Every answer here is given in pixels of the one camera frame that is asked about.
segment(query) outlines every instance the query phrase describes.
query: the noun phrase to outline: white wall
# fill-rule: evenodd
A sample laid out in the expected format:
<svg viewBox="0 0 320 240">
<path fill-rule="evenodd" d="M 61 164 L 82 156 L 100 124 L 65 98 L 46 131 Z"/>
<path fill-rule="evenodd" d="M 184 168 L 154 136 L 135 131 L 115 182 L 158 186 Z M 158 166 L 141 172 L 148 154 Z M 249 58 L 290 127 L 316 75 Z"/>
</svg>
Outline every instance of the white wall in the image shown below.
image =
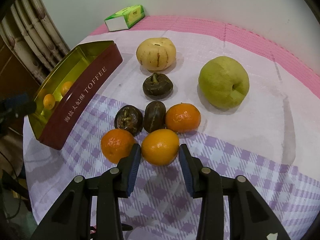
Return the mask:
<svg viewBox="0 0 320 240">
<path fill-rule="evenodd" d="M 148 15 L 181 15 L 235 24 L 293 52 L 320 73 L 320 25 L 304 0 L 43 0 L 72 48 L 114 12 L 142 4 Z"/>
</svg>

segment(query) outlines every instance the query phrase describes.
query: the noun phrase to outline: tissue box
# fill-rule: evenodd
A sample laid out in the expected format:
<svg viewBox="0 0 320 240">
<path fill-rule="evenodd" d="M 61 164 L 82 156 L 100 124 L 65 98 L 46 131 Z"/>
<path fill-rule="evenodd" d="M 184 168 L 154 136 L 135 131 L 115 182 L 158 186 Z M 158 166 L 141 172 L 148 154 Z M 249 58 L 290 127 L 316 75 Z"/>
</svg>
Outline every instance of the tissue box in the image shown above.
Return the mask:
<svg viewBox="0 0 320 240">
<path fill-rule="evenodd" d="M 110 32 L 127 30 L 145 16 L 142 5 L 124 8 L 104 20 Z"/>
</svg>

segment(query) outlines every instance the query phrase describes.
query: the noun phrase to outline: black cable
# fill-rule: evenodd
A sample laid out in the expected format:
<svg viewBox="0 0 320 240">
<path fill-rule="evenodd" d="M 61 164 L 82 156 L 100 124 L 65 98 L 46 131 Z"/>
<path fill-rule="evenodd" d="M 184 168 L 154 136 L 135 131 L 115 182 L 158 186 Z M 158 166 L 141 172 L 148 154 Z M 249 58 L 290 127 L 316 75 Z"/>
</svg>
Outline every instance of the black cable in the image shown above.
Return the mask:
<svg viewBox="0 0 320 240">
<path fill-rule="evenodd" d="M 8 158 L 7 158 L 1 151 L 0 151 L 0 154 L 1 154 L 1 155 L 7 160 L 7 162 L 10 164 L 11 168 L 13 169 L 14 175 L 16 176 L 16 180 L 17 180 L 17 182 L 19 183 L 18 176 L 17 176 L 17 173 L 16 173 L 13 165 L 11 164 L 11 162 L 8 160 Z M 19 211 L 20 211 L 20 207 L 21 207 L 21 195 L 19 195 L 19 205 L 18 205 L 18 209 L 17 209 L 16 213 L 15 213 L 13 216 L 7 217 L 6 219 L 9 220 L 9 219 L 15 218 L 15 217 L 18 215 Z"/>
</svg>

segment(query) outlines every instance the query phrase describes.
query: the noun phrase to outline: beige curtain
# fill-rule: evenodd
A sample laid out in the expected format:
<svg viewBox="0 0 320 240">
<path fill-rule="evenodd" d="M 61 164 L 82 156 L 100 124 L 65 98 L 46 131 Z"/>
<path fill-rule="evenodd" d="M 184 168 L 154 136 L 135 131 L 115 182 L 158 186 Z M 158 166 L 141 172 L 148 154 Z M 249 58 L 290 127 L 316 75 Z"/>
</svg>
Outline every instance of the beige curtain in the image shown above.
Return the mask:
<svg viewBox="0 0 320 240">
<path fill-rule="evenodd" d="M 0 35 L 40 83 L 69 52 L 41 0 L 16 0 L 0 23 Z"/>
</svg>

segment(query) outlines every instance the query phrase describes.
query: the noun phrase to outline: orange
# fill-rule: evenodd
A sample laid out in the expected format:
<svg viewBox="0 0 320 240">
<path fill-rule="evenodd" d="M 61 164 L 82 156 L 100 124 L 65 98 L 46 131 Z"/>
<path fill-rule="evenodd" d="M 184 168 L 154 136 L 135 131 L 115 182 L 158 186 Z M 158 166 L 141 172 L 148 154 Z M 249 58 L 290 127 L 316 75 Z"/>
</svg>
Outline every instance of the orange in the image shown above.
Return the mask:
<svg viewBox="0 0 320 240">
<path fill-rule="evenodd" d="M 148 134 L 141 145 L 141 154 L 153 165 L 169 165 L 178 155 L 179 137 L 171 130 L 160 129 Z"/>
<path fill-rule="evenodd" d="M 109 161 L 117 164 L 121 158 L 129 156 L 134 143 L 135 139 L 131 133 L 113 129 L 101 138 L 101 150 Z"/>
<path fill-rule="evenodd" d="M 54 108 L 55 104 L 56 104 L 56 100 L 53 94 L 47 94 L 44 96 L 44 99 L 43 99 L 44 108 L 51 110 L 52 108 Z"/>
<path fill-rule="evenodd" d="M 73 85 L 72 81 L 67 81 L 62 84 L 60 92 L 63 97 L 68 92 L 68 90 L 71 88 L 72 85 Z"/>
<path fill-rule="evenodd" d="M 201 114 L 192 104 L 181 103 L 169 108 L 165 125 L 174 132 L 190 132 L 199 127 Z"/>
</svg>

